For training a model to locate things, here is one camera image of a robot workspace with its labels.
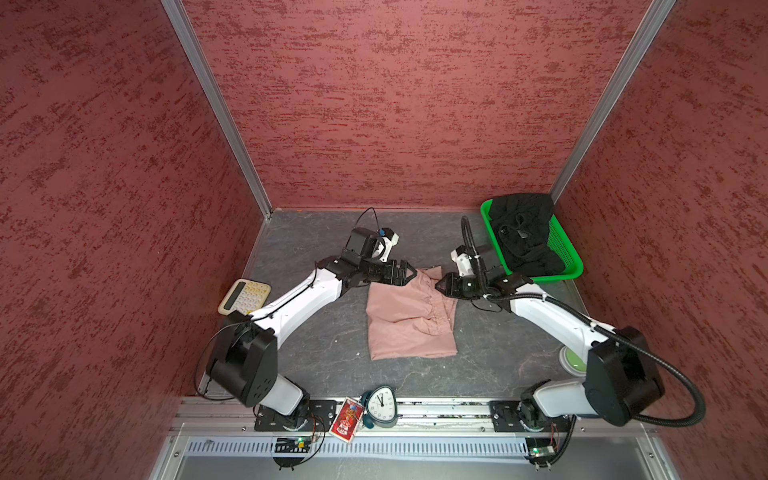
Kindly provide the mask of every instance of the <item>folded pink garment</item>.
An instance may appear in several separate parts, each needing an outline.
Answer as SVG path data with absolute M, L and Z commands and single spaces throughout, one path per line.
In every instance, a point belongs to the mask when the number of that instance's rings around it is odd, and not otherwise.
M 366 307 L 371 360 L 456 354 L 453 321 L 458 300 L 435 290 L 440 278 L 442 267 L 435 266 L 418 269 L 405 286 L 371 283 Z

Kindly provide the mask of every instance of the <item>green basket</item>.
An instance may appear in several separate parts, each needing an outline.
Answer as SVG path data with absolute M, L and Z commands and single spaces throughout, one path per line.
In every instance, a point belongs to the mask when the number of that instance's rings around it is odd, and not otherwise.
M 480 214 L 483 221 L 485 221 L 485 228 L 488 230 L 488 236 L 491 237 L 493 247 L 496 249 L 498 259 L 502 262 L 504 270 L 507 270 L 507 274 L 511 275 L 512 271 L 507 267 L 507 262 L 502 255 L 502 249 L 498 246 L 496 235 L 491 228 L 491 218 L 488 216 L 488 211 L 491 209 L 491 203 L 493 200 L 486 200 L 483 205 L 480 206 Z M 576 253 L 576 249 L 573 243 L 568 239 L 568 235 L 563 231 L 563 227 L 560 226 L 558 219 L 552 215 L 552 220 L 549 220 L 549 241 L 547 242 L 549 248 L 551 248 L 565 263 L 565 270 L 560 275 L 550 276 L 535 276 L 531 278 L 535 283 L 553 283 L 560 280 L 573 280 L 584 272 L 584 263 L 581 261 L 581 257 Z

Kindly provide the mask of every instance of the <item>red wall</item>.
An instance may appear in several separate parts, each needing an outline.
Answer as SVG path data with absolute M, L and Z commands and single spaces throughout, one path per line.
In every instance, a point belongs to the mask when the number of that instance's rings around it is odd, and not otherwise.
M 186 0 L 276 207 L 548 191 L 648 0 Z
M 768 3 L 678 0 L 558 204 L 590 313 L 708 401 L 683 478 L 768 478 Z M 690 411 L 667 377 L 655 413 Z
M 260 214 L 158 0 L 0 7 L 0 478 L 149 473 Z

